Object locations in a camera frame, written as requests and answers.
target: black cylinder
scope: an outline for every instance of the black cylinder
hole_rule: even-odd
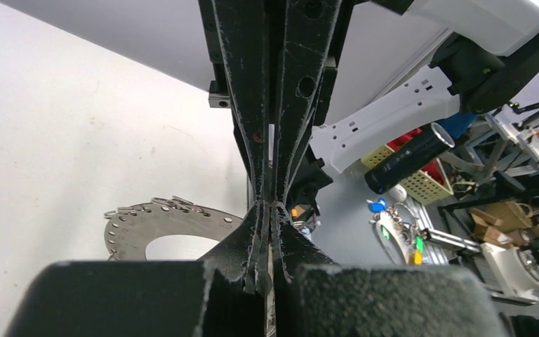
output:
[[[383,194],[454,146],[447,131],[437,123],[431,123],[367,172],[364,179],[375,193]]]

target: yellow basket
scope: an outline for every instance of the yellow basket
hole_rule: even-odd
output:
[[[383,145],[372,153],[362,157],[361,162],[372,169],[392,153],[394,153],[394,150],[392,150],[391,147]],[[436,161],[439,166],[439,171],[445,179],[445,186],[439,184],[435,179],[429,177],[423,171],[415,172],[412,176],[409,176],[400,182],[400,185],[404,186],[408,195],[423,205],[428,205],[453,195],[453,190],[451,189],[447,175],[443,171],[443,166],[441,166],[439,159],[436,159]]]

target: white wall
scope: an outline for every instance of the white wall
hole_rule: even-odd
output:
[[[0,4],[0,335],[34,276],[105,259],[102,213],[173,194],[243,216],[207,94]]]

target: mechanical arm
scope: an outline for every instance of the mechanical arm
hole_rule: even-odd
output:
[[[402,133],[507,103],[539,72],[539,0],[375,0],[455,34],[400,88],[313,129],[325,121],[359,2],[199,0],[215,72],[209,100],[231,109],[251,183],[247,214],[198,261],[46,268],[8,336],[268,336],[271,325],[278,336],[503,336],[470,272],[339,266],[292,226],[288,210],[314,203],[332,177]],[[115,240],[145,214],[183,212],[194,229],[225,225],[197,205],[165,202],[158,213],[124,208],[111,223]]]

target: red object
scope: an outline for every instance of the red object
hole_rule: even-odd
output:
[[[410,139],[414,138],[414,136],[418,135],[420,132],[420,128],[415,128],[414,130],[392,140],[387,144],[387,146],[391,147],[392,150],[397,151],[400,147],[402,147],[402,145],[409,142]],[[435,179],[435,181],[437,181],[439,184],[445,185],[445,179],[441,175],[441,172],[439,172],[437,161],[431,161],[425,167],[423,167],[422,170],[426,172],[431,178]]]

